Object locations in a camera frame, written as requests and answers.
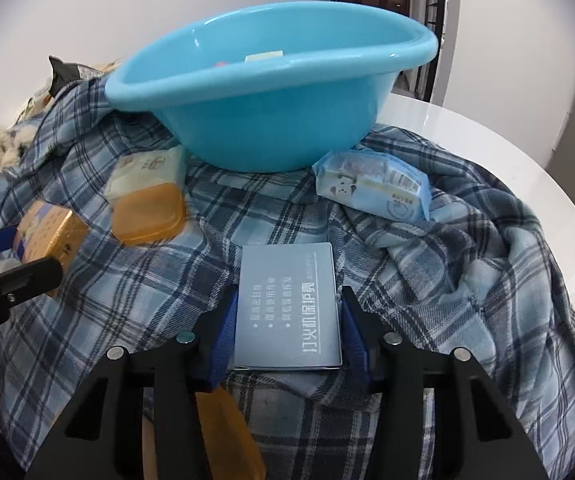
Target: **plastic wrapper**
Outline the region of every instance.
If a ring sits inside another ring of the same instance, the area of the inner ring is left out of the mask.
[[[427,175],[388,153],[327,153],[313,167],[316,192],[329,200],[389,220],[429,219]]]

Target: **gray box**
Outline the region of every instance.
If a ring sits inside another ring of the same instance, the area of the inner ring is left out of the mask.
[[[243,248],[233,365],[255,370],[341,366],[329,243]]]

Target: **screw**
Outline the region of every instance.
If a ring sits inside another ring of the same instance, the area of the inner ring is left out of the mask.
[[[467,363],[472,357],[472,354],[467,348],[457,348],[454,351],[454,357],[456,357],[459,361]]]
[[[116,361],[117,359],[121,359],[124,353],[125,351],[120,346],[113,346],[108,350],[106,355],[108,356],[108,359]]]
[[[177,342],[181,343],[182,345],[187,345],[187,344],[191,343],[192,341],[194,341],[194,339],[196,339],[194,332],[190,332],[189,330],[186,330],[184,332],[179,332],[176,335]]]
[[[388,343],[388,345],[397,346],[403,342],[401,334],[396,332],[388,332],[383,336],[383,341]]]

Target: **orange plastic container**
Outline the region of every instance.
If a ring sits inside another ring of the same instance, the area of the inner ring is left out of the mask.
[[[125,245],[137,246],[174,238],[185,225],[185,202],[176,184],[160,184],[119,199],[112,233]]]
[[[217,388],[197,394],[197,406],[213,480],[264,480],[261,453],[232,396]],[[157,480],[154,426],[148,420],[143,425],[143,463],[144,479]]]

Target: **plaid blanket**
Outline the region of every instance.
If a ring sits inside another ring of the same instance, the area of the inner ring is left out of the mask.
[[[129,248],[110,233],[103,189],[120,155],[170,148],[149,114],[123,114],[104,79],[70,85],[31,124],[21,164],[0,177],[0,227],[43,198],[90,226],[56,301],[36,298],[0,327],[0,426],[27,468],[76,385],[107,348],[157,346],[193,326],[238,281],[241,246],[329,241],[336,280],[419,347],[466,346],[509,399],[552,479],[575,463],[575,314],[533,213],[494,176],[417,135],[377,126],[365,146],[429,175],[431,221],[391,222],[315,194],[308,170],[248,175],[191,160],[184,232]],[[379,397],[351,370],[233,372],[269,479],[359,479]],[[422,477],[430,474],[426,398]]]

